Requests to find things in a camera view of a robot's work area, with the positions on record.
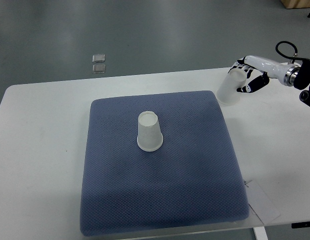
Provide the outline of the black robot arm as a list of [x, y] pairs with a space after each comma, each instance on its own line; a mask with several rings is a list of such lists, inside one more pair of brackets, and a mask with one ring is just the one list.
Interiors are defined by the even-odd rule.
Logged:
[[299, 95], [299, 100], [310, 107], [310, 59], [299, 58], [302, 61], [302, 65], [295, 77], [293, 86], [302, 90]]

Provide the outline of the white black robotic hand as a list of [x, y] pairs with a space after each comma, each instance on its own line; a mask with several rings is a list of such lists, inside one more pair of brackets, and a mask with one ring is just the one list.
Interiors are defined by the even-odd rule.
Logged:
[[238, 59], [232, 69], [244, 71], [244, 79], [251, 77], [254, 70], [261, 73], [258, 77], [251, 80], [248, 84], [236, 89], [239, 93], [254, 93], [269, 84], [270, 79], [277, 79], [282, 85], [292, 87], [297, 77], [300, 66], [294, 63], [279, 63], [267, 58], [248, 55]]

